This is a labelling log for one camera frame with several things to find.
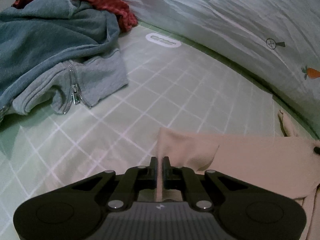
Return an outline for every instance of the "beige towel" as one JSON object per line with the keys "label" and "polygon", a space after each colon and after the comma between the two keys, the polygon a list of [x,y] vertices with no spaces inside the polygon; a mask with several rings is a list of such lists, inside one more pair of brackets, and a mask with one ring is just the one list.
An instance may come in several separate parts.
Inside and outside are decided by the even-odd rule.
{"label": "beige towel", "polygon": [[[258,137],[221,134],[193,134],[161,128],[157,155],[169,156],[172,166],[186,166],[203,174],[213,169],[258,187],[296,199],[307,214],[300,240],[320,239],[320,156],[313,151],[319,141],[297,137],[289,117],[278,113],[290,137]],[[162,190],[158,174],[156,200],[181,200],[174,191]]]}

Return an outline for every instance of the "circle icon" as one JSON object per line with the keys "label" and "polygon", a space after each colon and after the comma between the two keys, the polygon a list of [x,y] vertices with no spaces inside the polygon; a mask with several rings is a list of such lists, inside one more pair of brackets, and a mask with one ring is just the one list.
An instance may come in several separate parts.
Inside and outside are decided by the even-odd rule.
{"label": "circle icon", "polygon": [[267,39],[266,44],[267,44],[268,48],[270,48],[270,49],[275,49],[277,46],[276,41],[271,38]]}

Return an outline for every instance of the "logo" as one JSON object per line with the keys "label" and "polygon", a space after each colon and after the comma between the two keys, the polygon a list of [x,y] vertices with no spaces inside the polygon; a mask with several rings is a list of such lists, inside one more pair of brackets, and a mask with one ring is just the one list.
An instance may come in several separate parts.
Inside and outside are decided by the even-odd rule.
{"label": "logo", "polygon": [[277,46],[281,46],[281,47],[285,48],[284,42],[276,42],[274,39],[271,39],[271,38],[266,40],[266,44],[272,50],[274,50]]}
{"label": "logo", "polygon": [[165,206],[164,206],[164,205],[162,205],[162,204],[159,204],[159,205],[157,205],[157,206],[156,206],[156,208],[157,208],[157,209],[159,209],[159,210],[162,210],[162,209],[164,209],[164,208],[165,208]]}

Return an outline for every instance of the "carrot print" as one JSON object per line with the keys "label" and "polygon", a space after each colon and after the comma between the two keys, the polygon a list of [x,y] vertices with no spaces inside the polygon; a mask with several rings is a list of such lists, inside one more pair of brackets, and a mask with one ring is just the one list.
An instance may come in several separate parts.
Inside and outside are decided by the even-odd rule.
{"label": "carrot print", "polygon": [[301,68],[301,70],[304,73],[304,79],[307,79],[307,77],[311,79],[320,78],[320,72],[313,68],[306,66],[305,68]]}

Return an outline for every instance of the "zipper pull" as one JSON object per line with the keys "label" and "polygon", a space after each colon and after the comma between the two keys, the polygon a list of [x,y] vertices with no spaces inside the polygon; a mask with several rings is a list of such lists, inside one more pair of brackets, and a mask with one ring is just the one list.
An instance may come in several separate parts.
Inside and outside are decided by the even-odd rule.
{"label": "zipper pull", "polygon": [[78,84],[72,85],[72,96],[73,96],[73,102],[75,105],[80,103],[80,97],[78,93]]}

